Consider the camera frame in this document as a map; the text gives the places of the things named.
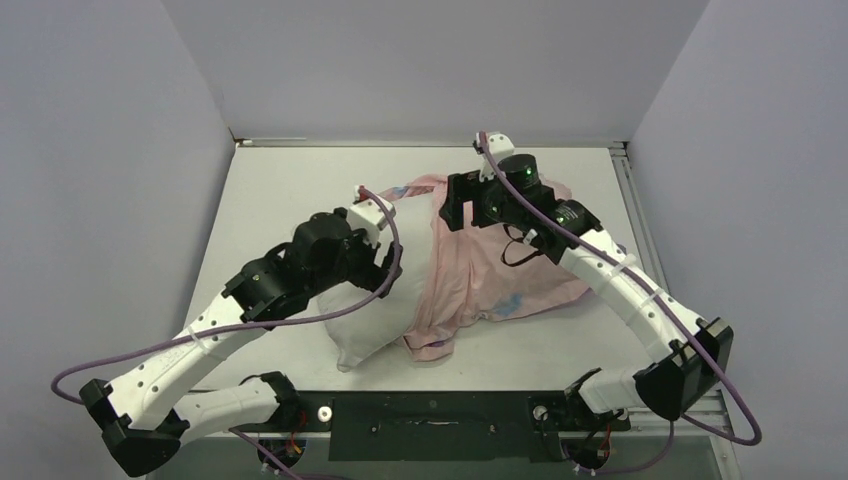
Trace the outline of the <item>white pillow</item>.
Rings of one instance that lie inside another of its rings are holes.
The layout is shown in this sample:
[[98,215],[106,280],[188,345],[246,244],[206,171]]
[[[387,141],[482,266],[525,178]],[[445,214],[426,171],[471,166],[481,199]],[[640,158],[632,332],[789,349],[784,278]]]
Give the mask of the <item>white pillow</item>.
[[386,297],[324,322],[327,335],[338,349],[336,367],[341,372],[353,370],[413,326],[427,282],[433,250],[432,196],[418,195],[392,204],[403,247],[399,278]]

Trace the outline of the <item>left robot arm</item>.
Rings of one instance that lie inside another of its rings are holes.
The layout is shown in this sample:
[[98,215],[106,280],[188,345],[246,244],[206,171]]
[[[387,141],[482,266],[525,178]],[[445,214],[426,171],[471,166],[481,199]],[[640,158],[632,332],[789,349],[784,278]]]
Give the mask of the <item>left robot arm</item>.
[[169,347],[112,380],[86,383],[80,398],[121,469],[130,477],[146,475],[182,446],[242,425],[298,426],[298,392],[278,371],[206,393],[196,393],[195,386],[276,321],[303,312],[312,298],[337,285],[387,295],[402,252],[393,242],[378,256],[392,216],[392,209],[371,201],[314,214],[290,241],[246,263]]

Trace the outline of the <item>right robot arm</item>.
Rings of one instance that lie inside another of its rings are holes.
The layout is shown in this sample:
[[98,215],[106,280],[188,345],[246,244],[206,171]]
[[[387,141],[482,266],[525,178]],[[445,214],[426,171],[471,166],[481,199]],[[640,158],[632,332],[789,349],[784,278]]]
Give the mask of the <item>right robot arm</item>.
[[601,221],[574,199],[543,184],[530,154],[499,164],[505,177],[478,170],[452,174],[439,215],[451,231],[501,225],[579,280],[631,329],[650,362],[644,367],[595,368],[566,390],[565,414],[579,428],[604,415],[645,407],[676,421],[718,381],[733,342],[723,320],[705,321],[664,292],[624,253]]

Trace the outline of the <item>purple Elsa print pillowcase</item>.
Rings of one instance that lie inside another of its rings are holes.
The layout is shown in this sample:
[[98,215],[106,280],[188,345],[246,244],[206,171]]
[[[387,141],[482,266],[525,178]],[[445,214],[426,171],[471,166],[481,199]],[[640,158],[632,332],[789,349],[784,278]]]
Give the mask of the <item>purple Elsa print pillowcase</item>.
[[512,243],[500,226],[449,231],[438,215],[446,193],[446,176],[428,174],[380,194],[396,209],[402,272],[388,298],[409,300],[409,325],[397,342],[413,360],[452,354],[458,330],[478,321],[528,317],[588,292],[585,282],[547,257]]

